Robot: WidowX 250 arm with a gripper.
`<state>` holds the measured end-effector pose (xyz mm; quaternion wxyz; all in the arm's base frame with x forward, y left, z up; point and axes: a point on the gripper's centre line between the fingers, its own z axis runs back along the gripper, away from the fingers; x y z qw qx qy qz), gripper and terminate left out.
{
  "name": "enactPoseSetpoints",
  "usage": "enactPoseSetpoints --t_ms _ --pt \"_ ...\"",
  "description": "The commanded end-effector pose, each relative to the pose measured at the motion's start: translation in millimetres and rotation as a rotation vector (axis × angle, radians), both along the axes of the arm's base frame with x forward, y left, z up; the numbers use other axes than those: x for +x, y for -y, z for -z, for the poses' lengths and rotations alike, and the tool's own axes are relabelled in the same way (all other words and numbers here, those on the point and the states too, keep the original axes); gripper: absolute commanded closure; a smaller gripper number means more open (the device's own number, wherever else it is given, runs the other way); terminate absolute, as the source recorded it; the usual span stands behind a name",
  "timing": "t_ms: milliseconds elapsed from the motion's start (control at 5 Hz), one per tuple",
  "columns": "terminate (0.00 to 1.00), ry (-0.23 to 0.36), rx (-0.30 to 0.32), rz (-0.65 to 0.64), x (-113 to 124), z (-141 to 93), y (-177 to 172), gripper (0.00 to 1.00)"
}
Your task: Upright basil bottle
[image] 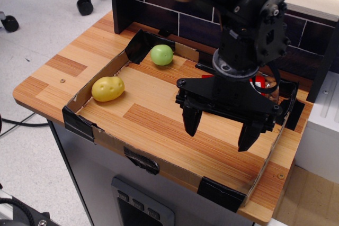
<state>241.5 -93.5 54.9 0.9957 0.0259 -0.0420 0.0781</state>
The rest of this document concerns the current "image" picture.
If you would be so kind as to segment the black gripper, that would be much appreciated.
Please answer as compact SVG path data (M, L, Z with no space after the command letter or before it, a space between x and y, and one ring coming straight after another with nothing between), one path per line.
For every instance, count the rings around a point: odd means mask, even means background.
M176 103L183 109L186 132L194 136L203 112L243 124L238 152L247 151L260 136L272 131L282 108L255 91L249 81L232 82L220 76L180 78Z

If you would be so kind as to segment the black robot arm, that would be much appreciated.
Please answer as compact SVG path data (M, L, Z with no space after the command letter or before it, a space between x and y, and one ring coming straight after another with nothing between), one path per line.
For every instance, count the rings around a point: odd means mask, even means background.
M290 43L283 21L285 0L200 0L219 13L219 48L212 57L214 75L181 78L176 102L183 110L185 130L195 135L203 112L242 123L240 152L248 150L261 133L272 131L282 108L266 98L275 87L256 86L256 75L268 66L280 82L275 60Z

